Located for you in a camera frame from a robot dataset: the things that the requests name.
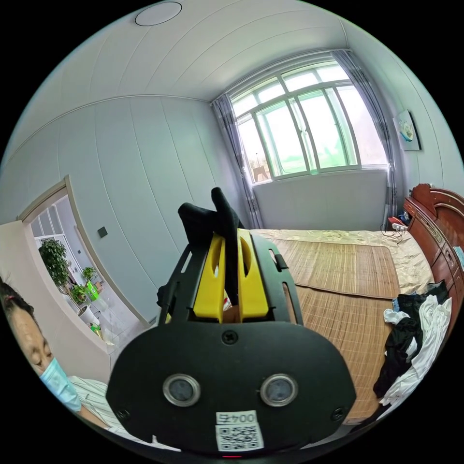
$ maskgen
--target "wooden headboard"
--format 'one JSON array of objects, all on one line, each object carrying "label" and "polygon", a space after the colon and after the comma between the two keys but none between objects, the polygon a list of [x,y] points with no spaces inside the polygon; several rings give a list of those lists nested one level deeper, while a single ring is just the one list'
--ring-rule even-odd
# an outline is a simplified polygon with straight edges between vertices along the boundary
[{"label": "wooden headboard", "polygon": [[443,188],[419,184],[405,200],[408,231],[421,247],[435,282],[445,280],[452,298],[451,332],[464,300],[464,272],[453,247],[464,250],[464,198]]}]

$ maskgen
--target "gray curtain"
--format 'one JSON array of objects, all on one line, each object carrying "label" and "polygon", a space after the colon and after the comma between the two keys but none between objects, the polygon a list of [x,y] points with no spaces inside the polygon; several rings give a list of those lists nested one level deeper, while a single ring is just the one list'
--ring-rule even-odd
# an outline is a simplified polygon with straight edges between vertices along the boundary
[{"label": "gray curtain", "polygon": [[346,72],[354,87],[361,95],[364,104],[369,110],[371,118],[374,121],[378,136],[382,141],[383,148],[387,155],[387,161],[389,163],[387,172],[387,196],[382,223],[382,227],[386,229],[388,218],[396,216],[398,209],[395,160],[393,157],[392,139],[390,131],[388,130],[387,121],[372,88],[372,84],[369,82],[368,77],[363,72],[359,61],[353,53],[347,50],[334,50],[332,52],[332,56]]},{"label": "gray curtain", "polygon": [[235,118],[235,113],[233,112],[231,99],[227,94],[222,95],[213,102],[213,108],[216,116],[219,119],[222,129],[225,131],[227,138],[231,142],[235,155],[235,161],[240,170],[240,177],[245,190],[245,197],[250,213],[251,228],[262,229],[263,225],[260,207],[258,206],[258,202],[256,201],[256,197],[253,192],[253,184],[247,169],[247,160],[243,150],[242,139],[240,138],[240,134],[238,132],[237,119]]}]

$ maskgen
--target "doorway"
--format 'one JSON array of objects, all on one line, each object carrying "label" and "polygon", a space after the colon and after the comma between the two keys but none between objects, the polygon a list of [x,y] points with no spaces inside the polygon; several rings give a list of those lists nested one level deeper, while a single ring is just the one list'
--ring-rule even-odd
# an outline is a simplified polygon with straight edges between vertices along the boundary
[{"label": "doorway", "polygon": [[39,214],[34,221],[32,221],[31,227],[38,249],[40,249],[44,241],[47,239],[56,240],[65,247],[66,261],[68,263],[70,277],[76,284],[82,286],[86,285],[84,269],[82,269],[77,262],[68,240],[66,239],[66,235],[63,232],[63,226],[59,220],[56,205],[51,205],[43,213]]},{"label": "doorway", "polygon": [[[112,282],[92,249],[77,214],[69,178],[36,200],[18,216],[18,220],[30,225],[38,249],[49,239],[64,246],[71,288],[81,286],[84,289],[88,282],[94,286],[98,294],[94,294],[93,298],[87,295],[85,300],[79,302],[72,299],[70,292],[64,292],[66,295],[61,293],[80,317],[82,310],[90,310],[92,314],[83,318],[84,323],[88,325],[90,317],[94,324],[100,326],[100,335],[107,343],[112,369],[123,348],[146,330],[148,324],[143,318],[141,320],[135,308]],[[86,268],[94,270],[90,280],[84,277]]]}]

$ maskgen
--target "ceiling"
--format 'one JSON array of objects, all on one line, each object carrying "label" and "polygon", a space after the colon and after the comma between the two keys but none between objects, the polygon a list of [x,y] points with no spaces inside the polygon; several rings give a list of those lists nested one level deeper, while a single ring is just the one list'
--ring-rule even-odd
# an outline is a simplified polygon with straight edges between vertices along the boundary
[{"label": "ceiling", "polygon": [[24,111],[6,158],[45,124],[84,105],[144,94],[210,102],[280,58],[347,46],[339,18],[302,1],[177,1],[182,11],[173,19],[140,27],[138,10],[63,60]]}]

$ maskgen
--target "bamboo mat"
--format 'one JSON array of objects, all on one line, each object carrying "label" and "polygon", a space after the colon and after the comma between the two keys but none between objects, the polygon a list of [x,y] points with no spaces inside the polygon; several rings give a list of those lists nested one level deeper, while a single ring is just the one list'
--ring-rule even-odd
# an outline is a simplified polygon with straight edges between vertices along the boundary
[{"label": "bamboo mat", "polygon": [[385,246],[272,241],[296,285],[386,300],[400,293],[392,254]]},{"label": "bamboo mat", "polygon": [[305,327],[327,338],[347,363],[357,399],[345,424],[372,416],[379,403],[373,385],[384,363],[385,341],[391,331],[383,312],[386,300],[355,297],[297,287]]}]

